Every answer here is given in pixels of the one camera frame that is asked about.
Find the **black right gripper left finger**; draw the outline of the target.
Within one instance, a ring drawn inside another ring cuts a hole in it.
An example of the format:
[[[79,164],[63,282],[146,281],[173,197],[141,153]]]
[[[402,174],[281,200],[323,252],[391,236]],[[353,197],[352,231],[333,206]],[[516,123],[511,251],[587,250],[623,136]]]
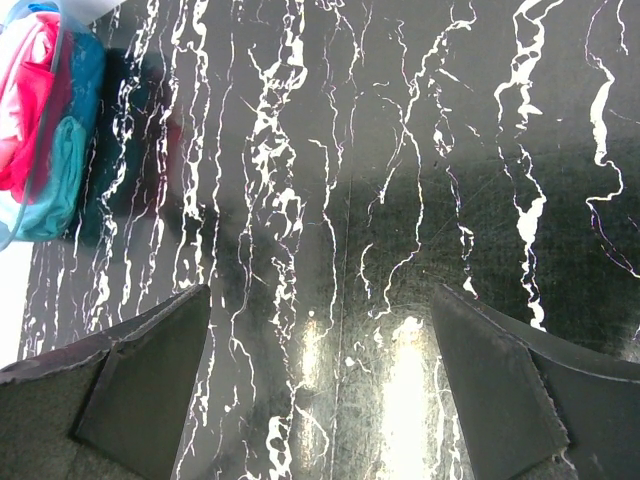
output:
[[[3,368],[2,478],[170,478],[209,319],[196,285]]]

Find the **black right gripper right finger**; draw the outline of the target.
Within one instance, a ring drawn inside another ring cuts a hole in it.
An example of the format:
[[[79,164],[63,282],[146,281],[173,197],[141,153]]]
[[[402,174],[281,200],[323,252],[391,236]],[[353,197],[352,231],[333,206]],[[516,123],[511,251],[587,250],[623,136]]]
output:
[[[638,364],[446,285],[431,316],[475,478],[638,478]]]

